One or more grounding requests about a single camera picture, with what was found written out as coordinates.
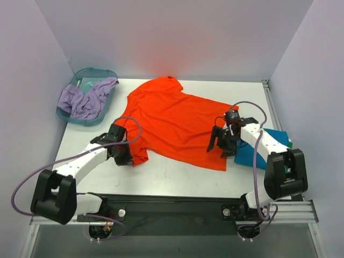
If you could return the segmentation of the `orange t shirt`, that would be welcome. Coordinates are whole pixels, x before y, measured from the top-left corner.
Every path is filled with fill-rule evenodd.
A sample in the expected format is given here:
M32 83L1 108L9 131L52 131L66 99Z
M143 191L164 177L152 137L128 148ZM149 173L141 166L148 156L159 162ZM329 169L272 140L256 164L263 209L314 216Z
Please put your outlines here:
M147 81L127 96L124 120L134 166L148 161L148 150L194 166L225 171L226 160L216 147L207 152L216 117L229 104L183 93L173 77Z

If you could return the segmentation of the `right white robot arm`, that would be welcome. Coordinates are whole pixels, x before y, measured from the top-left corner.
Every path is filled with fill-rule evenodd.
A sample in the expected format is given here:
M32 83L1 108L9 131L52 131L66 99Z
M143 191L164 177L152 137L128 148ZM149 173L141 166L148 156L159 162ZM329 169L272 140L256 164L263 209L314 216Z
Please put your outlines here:
M308 190L304 153L274 139L252 117L229 120L226 127L214 125L207 151L218 146L223 150L222 157L237 156L239 140L253 147L254 156L260 155L266 162L262 186L257 183L254 169L254 190L245 194L245 202L239 204L240 217L251 219L258 207Z

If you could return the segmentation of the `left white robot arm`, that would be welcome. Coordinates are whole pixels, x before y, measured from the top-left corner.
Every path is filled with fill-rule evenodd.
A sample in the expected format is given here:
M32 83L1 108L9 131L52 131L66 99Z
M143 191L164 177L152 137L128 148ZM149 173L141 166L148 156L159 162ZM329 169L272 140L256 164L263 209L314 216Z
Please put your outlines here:
M127 129L111 125L108 132L93 138L72 161L56 170L44 169L35 186L31 212L65 225L73 216L90 214L96 221L108 217L108 199L100 194L77 192L77 185L98 165L113 158L116 165L132 164Z

